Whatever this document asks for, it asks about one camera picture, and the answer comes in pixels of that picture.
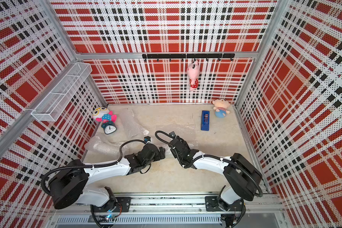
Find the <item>bubble wrap pile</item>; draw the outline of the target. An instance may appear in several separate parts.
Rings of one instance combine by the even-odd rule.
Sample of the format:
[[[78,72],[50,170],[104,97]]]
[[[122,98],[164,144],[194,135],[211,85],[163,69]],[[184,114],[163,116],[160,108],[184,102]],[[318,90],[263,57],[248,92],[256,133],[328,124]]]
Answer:
[[[164,125],[159,124],[156,126],[155,130],[163,131],[167,134],[174,132],[177,136],[184,139],[191,149],[198,149],[199,147],[197,137],[196,137],[195,124],[187,124],[187,125],[177,124],[177,123],[164,124]],[[156,145],[165,148],[166,159],[174,158],[170,147],[166,143],[161,142],[160,140],[156,139]]]

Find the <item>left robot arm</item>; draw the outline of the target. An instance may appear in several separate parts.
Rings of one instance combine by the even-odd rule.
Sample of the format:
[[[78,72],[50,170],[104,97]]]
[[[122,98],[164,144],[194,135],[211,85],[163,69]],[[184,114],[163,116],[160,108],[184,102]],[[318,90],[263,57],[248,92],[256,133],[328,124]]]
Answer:
[[[132,141],[123,143],[119,148],[119,158],[114,161],[83,163],[77,159],[50,170],[43,175],[40,186],[52,198],[56,210],[73,204],[90,205],[101,211],[113,210],[120,203],[111,188],[92,189],[91,184],[116,176],[141,173],[152,162],[165,159],[165,149],[152,144],[149,136],[140,142],[143,144],[142,150],[126,156],[122,149]]]

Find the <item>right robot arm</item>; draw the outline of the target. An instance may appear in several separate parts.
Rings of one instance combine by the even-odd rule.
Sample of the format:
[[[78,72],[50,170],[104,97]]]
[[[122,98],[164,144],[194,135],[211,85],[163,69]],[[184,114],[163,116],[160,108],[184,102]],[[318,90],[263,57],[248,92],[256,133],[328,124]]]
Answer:
[[[191,149],[188,143],[175,132],[156,131],[155,137],[167,144],[171,152],[184,169],[207,170],[218,173],[226,178],[229,187],[223,187],[216,204],[222,211],[231,210],[237,201],[253,201],[255,197],[263,197],[260,183],[263,179],[261,172],[243,155],[233,154],[232,157],[219,157],[205,154],[197,149]]]

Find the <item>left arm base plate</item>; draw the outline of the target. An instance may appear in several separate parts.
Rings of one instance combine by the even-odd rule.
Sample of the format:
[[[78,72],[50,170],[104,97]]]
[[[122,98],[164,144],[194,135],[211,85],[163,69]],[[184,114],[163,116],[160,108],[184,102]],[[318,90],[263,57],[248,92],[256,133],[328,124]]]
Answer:
[[[131,205],[131,197],[116,197],[110,199],[101,207],[94,206],[93,211],[98,212],[128,212]]]

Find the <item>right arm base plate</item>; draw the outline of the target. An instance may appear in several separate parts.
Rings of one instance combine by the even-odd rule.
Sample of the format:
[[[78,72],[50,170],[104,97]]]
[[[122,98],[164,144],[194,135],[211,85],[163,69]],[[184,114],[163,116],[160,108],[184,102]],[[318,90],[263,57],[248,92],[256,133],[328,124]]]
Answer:
[[[233,204],[227,204],[218,196],[206,196],[205,197],[205,207],[208,212],[235,212],[241,211],[243,202],[241,199],[235,201]]]

